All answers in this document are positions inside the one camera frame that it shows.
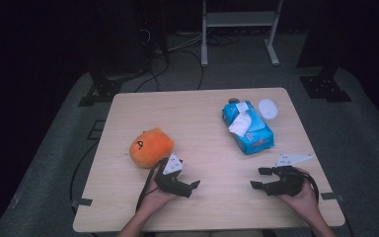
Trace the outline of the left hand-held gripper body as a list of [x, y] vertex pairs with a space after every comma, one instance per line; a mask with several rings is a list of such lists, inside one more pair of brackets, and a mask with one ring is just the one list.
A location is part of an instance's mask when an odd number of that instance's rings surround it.
[[162, 159], [155, 177], [159, 189], [176, 196], [179, 196], [184, 190], [190, 190], [190, 185], [178, 180], [178, 175], [183, 168], [184, 164], [174, 153], [169, 158]]

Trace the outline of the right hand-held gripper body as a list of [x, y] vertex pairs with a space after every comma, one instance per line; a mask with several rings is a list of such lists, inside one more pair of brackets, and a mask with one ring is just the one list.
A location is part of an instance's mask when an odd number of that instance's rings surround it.
[[307, 180], [313, 183], [313, 179], [305, 172], [294, 168], [293, 165], [309, 160], [312, 157], [312, 154], [281, 153], [275, 162], [275, 166], [271, 168], [271, 172], [276, 174], [279, 180], [266, 184], [265, 192], [269, 196], [297, 196], [302, 191], [304, 181]]

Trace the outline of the blue wet wipe pack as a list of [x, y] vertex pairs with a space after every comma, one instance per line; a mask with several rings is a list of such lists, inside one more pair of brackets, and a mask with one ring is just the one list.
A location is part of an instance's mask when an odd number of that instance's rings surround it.
[[271, 148], [274, 145], [274, 135], [262, 117], [254, 109], [250, 101], [227, 104], [222, 109], [222, 118], [227, 127], [233, 122], [239, 113], [247, 112], [252, 123], [244, 136], [231, 133], [241, 151], [246, 155], [258, 153]]

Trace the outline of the orange plush toy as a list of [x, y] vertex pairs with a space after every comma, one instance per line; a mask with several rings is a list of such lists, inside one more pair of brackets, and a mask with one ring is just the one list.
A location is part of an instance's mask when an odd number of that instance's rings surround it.
[[132, 161], [140, 168], [152, 168], [171, 155], [175, 142], [159, 127], [143, 131], [129, 147]]

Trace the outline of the white wet wipe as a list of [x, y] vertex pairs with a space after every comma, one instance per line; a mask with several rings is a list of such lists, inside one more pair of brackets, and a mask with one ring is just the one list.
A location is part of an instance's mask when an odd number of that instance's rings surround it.
[[251, 126], [252, 119], [247, 112], [239, 113], [233, 122], [229, 125], [228, 130], [238, 136], [244, 136]]

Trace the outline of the person's left hand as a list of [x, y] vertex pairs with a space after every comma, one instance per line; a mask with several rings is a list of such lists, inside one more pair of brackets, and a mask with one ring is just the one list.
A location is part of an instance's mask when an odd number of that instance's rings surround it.
[[137, 213], [152, 215], [164, 207], [168, 202], [176, 198], [175, 195], [165, 193], [159, 189], [158, 185], [154, 181], [156, 174], [157, 170], [153, 172], [150, 182], [145, 188], [145, 193], [142, 196], [141, 202], [137, 208]]

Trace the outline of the person's right hand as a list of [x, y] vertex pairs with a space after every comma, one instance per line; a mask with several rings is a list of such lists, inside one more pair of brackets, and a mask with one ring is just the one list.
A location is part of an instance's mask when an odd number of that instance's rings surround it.
[[314, 189], [309, 181], [305, 180], [300, 193], [294, 197], [289, 195], [278, 196], [285, 202], [300, 218], [306, 222], [316, 220], [320, 215], [320, 209], [315, 197]]

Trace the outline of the black tape strip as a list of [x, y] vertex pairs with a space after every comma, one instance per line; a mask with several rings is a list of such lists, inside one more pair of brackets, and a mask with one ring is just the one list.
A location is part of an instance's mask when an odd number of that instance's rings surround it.
[[340, 201], [340, 202], [344, 201], [344, 198], [342, 195], [337, 195], [335, 193], [321, 193], [321, 197], [323, 200], [335, 199], [336, 201]]
[[70, 205], [77, 208], [80, 205], [91, 206], [92, 202], [93, 200], [89, 198], [79, 198], [71, 200]]

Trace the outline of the white round lid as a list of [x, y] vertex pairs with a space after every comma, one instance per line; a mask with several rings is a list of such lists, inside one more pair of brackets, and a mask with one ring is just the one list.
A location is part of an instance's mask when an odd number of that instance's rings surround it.
[[275, 119], [279, 113], [276, 103], [271, 99], [261, 100], [258, 108], [264, 119]]

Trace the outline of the black stand base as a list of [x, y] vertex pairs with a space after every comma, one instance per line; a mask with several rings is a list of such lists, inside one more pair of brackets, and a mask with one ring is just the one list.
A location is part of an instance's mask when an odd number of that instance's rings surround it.
[[300, 81], [311, 99], [325, 99], [330, 103], [350, 102], [351, 98], [335, 81], [339, 67], [327, 65], [314, 76], [301, 76]]
[[125, 82], [137, 79], [145, 73], [146, 69], [122, 70], [92, 65], [89, 68], [92, 85], [88, 93], [80, 100], [79, 107], [92, 107], [96, 103], [111, 102]]

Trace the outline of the white metal stand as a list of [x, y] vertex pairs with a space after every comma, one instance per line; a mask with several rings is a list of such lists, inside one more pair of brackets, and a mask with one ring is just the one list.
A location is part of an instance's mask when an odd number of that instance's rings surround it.
[[208, 65], [207, 30], [213, 28], [238, 28], [238, 27], [270, 27], [270, 33], [265, 39], [270, 62], [273, 66], [280, 64], [273, 47], [281, 9], [284, 0], [277, 0], [277, 4], [272, 11], [256, 12], [208, 12], [206, 10], [206, 0], [202, 1], [201, 20], [201, 47], [200, 61], [202, 66]]

